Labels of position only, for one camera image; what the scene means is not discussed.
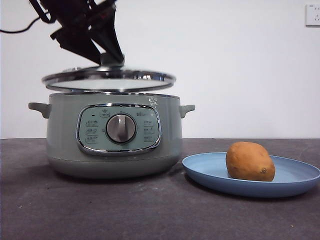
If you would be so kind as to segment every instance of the blue plate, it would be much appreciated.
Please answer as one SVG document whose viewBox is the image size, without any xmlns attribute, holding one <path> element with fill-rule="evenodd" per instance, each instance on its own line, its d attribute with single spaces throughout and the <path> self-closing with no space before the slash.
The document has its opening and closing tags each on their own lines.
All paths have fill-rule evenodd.
<svg viewBox="0 0 320 240">
<path fill-rule="evenodd" d="M 257 198 L 281 198 L 302 194 L 317 184 L 320 170 L 308 163 L 280 156 L 270 156 L 275 166 L 273 181 L 231 178 L 226 166 L 226 152 L 188 156 L 182 164 L 197 183 L 220 192 Z"/>
</svg>

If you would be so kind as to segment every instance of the potato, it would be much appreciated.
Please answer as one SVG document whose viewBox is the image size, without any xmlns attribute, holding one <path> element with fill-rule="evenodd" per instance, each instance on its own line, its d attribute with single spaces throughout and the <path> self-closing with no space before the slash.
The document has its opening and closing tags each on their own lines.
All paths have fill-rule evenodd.
<svg viewBox="0 0 320 240">
<path fill-rule="evenodd" d="M 225 163 L 229 175 L 235 179 L 270 182 L 276 173 L 268 151 L 253 142 L 232 144 L 226 153 Z"/>
</svg>

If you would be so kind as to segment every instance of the table surface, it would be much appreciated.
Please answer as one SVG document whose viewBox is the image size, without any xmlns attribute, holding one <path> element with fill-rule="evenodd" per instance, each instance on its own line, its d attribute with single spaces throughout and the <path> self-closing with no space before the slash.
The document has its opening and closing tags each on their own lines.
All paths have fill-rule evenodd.
<svg viewBox="0 0 320 240">
<path fill-rule="evenodd" d="M 217 192 L 186 175 L 184 157 L 225 152 L 237 141 L 184 139 L 181 159 L 166 172 L 88 180 L 55 172 L 45 139 L 1 140 L 1 239 L 319 239 L 319 184 L 302 195 L 263 199 Z M 246 141 L 320 167 L 320 139 Z"/>
</svg>

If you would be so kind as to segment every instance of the glass lid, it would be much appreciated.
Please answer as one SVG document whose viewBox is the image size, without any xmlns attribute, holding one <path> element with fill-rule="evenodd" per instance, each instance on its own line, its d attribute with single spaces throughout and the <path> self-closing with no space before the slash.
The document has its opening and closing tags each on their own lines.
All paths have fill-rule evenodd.
<svg viewBox="0 0 320 240">
<path fill-rule="evenodd" d="M 47 89 L 68 92 L 140 92 L 169 88 L 175 81 L 173 75 L 163 72 L 120 66 L 73 68 L 42 78 Z"/>
</svg>

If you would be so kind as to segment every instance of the electrical socket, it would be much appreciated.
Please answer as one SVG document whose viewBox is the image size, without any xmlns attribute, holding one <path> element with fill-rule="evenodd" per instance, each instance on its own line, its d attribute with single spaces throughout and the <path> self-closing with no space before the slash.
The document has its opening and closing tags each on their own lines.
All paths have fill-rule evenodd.
<svg viewBox="0 0 320 240">
<path fill-rule="evenodd" d="M 308 4 L 305 6 L 305 25 L 320 27 L 320 5 Z"/>
</svg>

